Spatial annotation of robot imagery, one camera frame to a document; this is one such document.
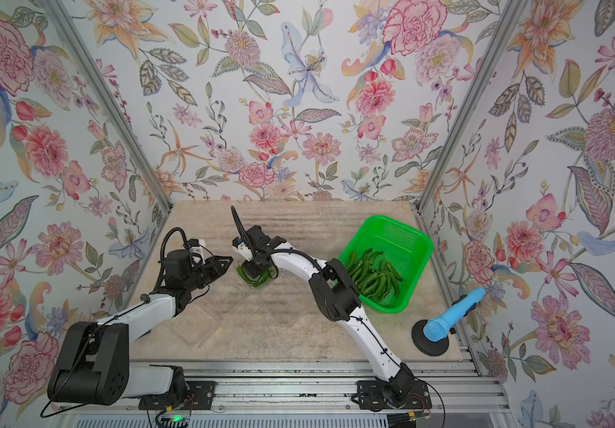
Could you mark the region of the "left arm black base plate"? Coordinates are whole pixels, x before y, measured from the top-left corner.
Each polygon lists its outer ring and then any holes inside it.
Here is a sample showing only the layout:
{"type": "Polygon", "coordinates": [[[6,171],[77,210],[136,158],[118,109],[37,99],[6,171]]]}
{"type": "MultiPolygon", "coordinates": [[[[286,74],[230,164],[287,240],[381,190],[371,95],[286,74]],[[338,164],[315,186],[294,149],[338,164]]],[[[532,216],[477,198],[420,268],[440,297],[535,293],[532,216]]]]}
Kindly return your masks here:
{"type": "Polygon", "coordinates": [[[148,395],[139,399],[138,410],[211,410],[216,394],[214,381],[186,381],[167,393],[148,395]]]}

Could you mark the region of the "green plastic mesh basket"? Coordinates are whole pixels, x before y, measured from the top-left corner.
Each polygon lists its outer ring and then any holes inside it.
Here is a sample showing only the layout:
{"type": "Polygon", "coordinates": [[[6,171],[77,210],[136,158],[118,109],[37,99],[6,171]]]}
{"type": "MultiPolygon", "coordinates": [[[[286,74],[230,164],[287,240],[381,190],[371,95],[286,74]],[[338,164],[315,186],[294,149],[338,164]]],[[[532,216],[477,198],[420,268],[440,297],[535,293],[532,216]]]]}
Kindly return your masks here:
{"type": "Polygon", "coordinates": [[[378,215],[366,219],[339,260],[364,304],[397,314],[407,307],[433,250],[428,235],[378,215]]]}

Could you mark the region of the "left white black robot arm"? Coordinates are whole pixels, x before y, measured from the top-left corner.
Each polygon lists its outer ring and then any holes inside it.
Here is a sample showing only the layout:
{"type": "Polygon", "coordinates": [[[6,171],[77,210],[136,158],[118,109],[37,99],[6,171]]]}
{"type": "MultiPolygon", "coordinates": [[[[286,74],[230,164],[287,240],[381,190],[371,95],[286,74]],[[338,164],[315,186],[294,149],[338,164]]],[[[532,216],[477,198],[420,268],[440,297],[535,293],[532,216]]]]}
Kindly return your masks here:
{"type": "Polygon", "coordinates": [[[211,253],[182,228],[169,233],[182,237],[182,248],[160,248],[151,292],[113,316],[70,326],[48,383],[49,404],[76,409],[137,399],[141,410],[171,411],[192,401],[194,393],[181,367],[139,366],[132,363],[130,350],[156,326],[181,315],[195,301],[195,292],[205,295],[232,267],[233,259],[211,253]]]}

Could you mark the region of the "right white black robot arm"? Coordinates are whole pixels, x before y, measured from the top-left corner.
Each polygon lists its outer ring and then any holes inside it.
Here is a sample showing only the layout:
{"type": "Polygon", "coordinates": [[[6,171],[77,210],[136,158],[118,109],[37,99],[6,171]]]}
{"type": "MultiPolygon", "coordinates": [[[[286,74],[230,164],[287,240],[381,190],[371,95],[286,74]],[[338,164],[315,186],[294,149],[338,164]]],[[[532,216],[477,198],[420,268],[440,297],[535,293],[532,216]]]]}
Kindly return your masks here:
{"type": "Polygon", "coordinates": [[[238,267],[241,279],[250,285],[263,285],[283,269],[306,281],[323,316],[342,326],[366,356],[382,397],[389,405],[401,408],[416,377],[367,317],[359,290],[343,263],[316,259],[282,237],[270,237],[260,226],[246,229],[237,210],[232,207],[231,211],[239,234],[232,246],[243,258],[238,267]]]}

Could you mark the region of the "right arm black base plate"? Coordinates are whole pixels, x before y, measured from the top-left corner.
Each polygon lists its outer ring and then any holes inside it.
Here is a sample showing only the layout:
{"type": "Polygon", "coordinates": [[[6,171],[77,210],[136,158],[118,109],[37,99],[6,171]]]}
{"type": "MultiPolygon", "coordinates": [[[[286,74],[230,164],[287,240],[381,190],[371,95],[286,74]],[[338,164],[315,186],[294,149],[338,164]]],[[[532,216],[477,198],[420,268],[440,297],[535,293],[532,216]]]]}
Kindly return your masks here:
{"type": "Polygon", "coordinates": [[[350,400],[361,410],[371,412],[432,409],[430,392],[424,381],[414,381],[410,388],[404,388],[402,391],[379,379],[358,381],[357,391],[350,396],[350,400]]]}

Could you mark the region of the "clear pepper container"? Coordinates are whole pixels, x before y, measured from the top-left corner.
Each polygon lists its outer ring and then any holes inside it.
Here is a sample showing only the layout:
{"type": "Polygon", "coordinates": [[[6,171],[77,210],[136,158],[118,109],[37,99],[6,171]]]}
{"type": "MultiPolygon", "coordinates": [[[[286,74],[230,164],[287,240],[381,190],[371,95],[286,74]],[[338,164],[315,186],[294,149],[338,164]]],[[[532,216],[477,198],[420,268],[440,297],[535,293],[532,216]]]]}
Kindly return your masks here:
{"type": "Polygon", "coordinates": [[[269,261],[255,262],[253,260],[245,260],[243,262],[239,262],[238,265],[239,264],[242,264],[243,267],[245,267],[246,271],[248,272],[248,274],[250,274],[250,276],[260,276],[262,273],[268,271],[268,269],[270,268],[278,269],[275,264],[269,261]]]}
{"type": "Polygon", "coordinates": [[[277,300],[264,303],[268,330],[288,330],[308,316],[314,314],[314,304],[306,300],[277,300]]]}
{"type": "Polygon", "coordinates": [[[203,310],[192,310],[171,319],[167,328],[186,345],[198,347],[209,340],[222,324],[222,317],[213,317],[203,310]]]}

